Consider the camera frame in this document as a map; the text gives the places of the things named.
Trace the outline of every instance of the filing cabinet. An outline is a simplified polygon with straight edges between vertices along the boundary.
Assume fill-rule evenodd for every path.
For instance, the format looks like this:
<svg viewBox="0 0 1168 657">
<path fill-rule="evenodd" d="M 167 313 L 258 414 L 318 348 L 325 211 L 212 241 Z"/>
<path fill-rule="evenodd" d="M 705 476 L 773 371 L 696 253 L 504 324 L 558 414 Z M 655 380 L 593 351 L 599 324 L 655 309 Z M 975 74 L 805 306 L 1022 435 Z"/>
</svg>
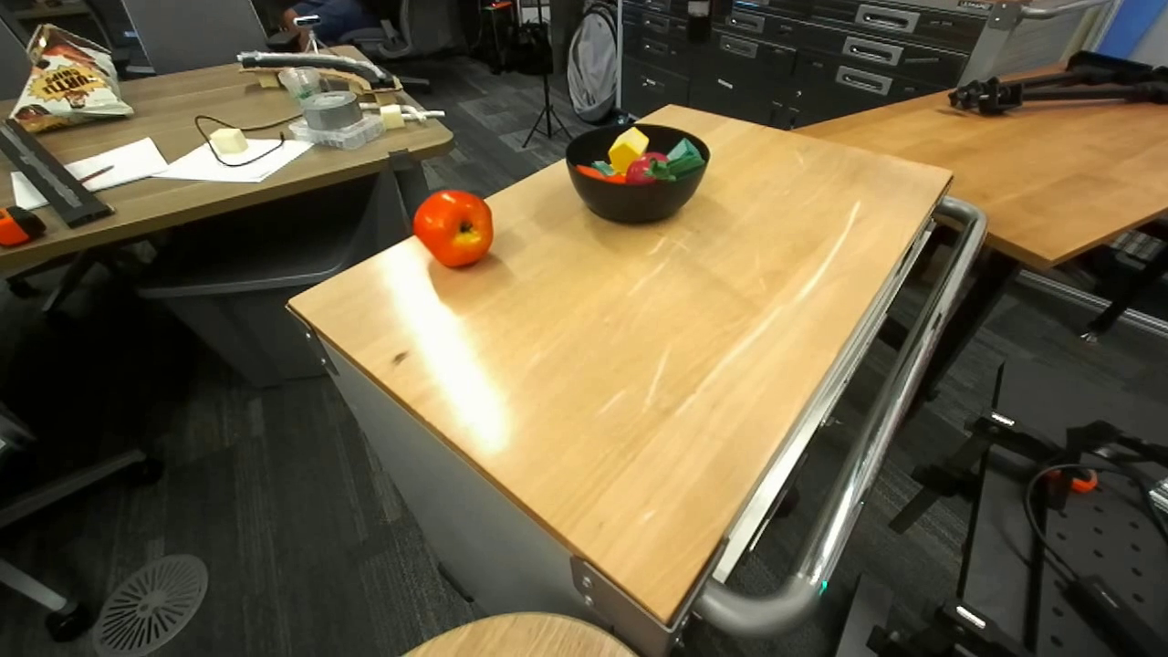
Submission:
<svg viewBox="0 0 1168 657">
<path fill-rule="evenodd" d="M 986 6 L 962 0 L 628 0 L 626 110 L 691 104 L 800 129 L 957 89 L 969 74 L 997 74 L 997 64 L 1009 64 L 1014 26 Z M 1094 6 L 1025 26 L 1030 53 L 1039 43 L 1039 59 L 1061 59 L 1086 37 L 1088 12 Z"/>
</svg>

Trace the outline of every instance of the red apple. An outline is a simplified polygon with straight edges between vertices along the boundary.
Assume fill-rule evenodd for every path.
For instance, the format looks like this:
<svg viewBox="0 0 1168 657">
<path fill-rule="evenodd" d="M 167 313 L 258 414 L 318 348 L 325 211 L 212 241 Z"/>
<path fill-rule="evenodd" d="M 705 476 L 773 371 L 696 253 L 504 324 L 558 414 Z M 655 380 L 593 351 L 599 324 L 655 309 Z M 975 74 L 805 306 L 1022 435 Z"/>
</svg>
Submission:
<svg viewBox="0 0 1168 657">
<path fill-rule="evenodd" d="M 470 190 L 435 190 L 412 211 L 412 235 L 443 267 L 476 267 L 493 246 L 493 211 Z"/>
</svg>

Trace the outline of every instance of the wooden desk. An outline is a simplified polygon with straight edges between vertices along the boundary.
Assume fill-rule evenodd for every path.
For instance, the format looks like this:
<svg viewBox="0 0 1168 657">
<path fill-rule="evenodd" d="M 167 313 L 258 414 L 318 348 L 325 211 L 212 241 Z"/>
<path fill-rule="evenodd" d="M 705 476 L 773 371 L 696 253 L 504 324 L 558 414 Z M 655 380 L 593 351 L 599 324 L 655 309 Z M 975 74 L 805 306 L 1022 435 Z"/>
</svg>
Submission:
<svg viewBox="0 0 1168 657">
<path fill-rule="evenodd" d="M 212 65 L 167 78 L 143 78 L 129 79 L 121 90 L 137 117 L 129 119 L 88 119 L 76 129 L 47 132 L 41 143 L 58 161 L 94 158 L 104 151 L 154 138 L 159 151 L 174 161 L 202 147 L 195 129 L 197 113 L 229 119 L 229 126 L 269 126 L 295 113 L 295 104 L 284 90 L 258 90 L 257 74 L 242 65 Z M 225 216 L 235 210 L 325 190 L 337 184 L 350 184 L 374 177 L 392 151 L 431 152 L 449 147 L 449 129 L 437 119 L 410 126 L 403 132 L 387 132 L 384 138 L 361 151 L 312 151 L 295 158 L 290 168 L 269 177 L 258 186 L 235 186 L 235 184 L 180 184 L 180 180 L 140 180 L 129 186 L 104 190 L 104 201 L 114 216 L 71 230 L 54 219 L 54 211 L 38 211 L 47 224 L 47 235 L 22 248 L 0 248 L 0 278 L 15 278 L 22 272 L 43 267 L 51 259 L 137 241 L 167 228 Z M 0 158 L 0 190 L 11 197 L 11 166 Z"/>
<path fill-rule="evenodd" d="M 1032 104 L 980 117 L 925 95 L 805 135 L 951 168 L 954 192 L 986 211 L 990 248 L 1039 272 L 1168 210 L 1168 113 L 1154 104 Z"/>
<path fill-rule="evenodd" d="M 403 241 L 292 301 L 481 610 L 582 612 L 571 557 L 677 627 L 831 409 L 951 186 L 717 113 L 650 119 L 711 147 L 677 219 L 604 224 L 550 166 L 488 197 L 476 272 Z"/>
</svg>

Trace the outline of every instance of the black bowl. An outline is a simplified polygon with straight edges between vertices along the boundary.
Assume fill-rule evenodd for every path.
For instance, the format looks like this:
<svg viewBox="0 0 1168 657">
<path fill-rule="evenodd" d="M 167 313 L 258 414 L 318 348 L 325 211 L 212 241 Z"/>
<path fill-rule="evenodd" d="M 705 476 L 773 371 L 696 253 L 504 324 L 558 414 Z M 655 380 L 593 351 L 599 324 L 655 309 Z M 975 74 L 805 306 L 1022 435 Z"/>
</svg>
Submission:
<svg viewBox="0 0 1168 657">
<path fill-rule="evenodd" d="M 595 161 L 610 161 L 610 147 L 621 132 L 628 129 L 604 129 L 604 132 L 589 132 L 576 135 L 565 151 L 565 168 L 571 180 L 576 186 L 576 192 L 586 197 L 586 205 L 615 224 L 660 224 L 670 216 L 677 216 L 696 190 L 705 168 L 710 168 L 710 147 L 679 129 L 670 126 L 635 126 L 646 138 L 650 151 L 670 152 L 677 143 L 691 138 L 702 152 L 702 168 L 677 177 L 672 184 L 610 184 L 610 180 L 595 180 L 586 177 L 576 166 L 595 166 Z"/>
</svg>

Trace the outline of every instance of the stool seat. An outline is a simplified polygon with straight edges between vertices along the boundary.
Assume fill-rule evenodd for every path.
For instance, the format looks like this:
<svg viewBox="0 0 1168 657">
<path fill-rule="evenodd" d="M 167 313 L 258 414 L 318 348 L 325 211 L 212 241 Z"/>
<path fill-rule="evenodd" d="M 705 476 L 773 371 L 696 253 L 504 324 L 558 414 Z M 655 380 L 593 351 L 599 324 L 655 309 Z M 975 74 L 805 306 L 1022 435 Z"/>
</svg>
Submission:
<svg viewBox="0 0 1168 657">
<path fill-rule="evenodd" d="M 499 612 L 461 623 L 410 649 L 410 657 L 632 657 L 626 643 L 595 623 L 558 612 Z"/>
</svg>

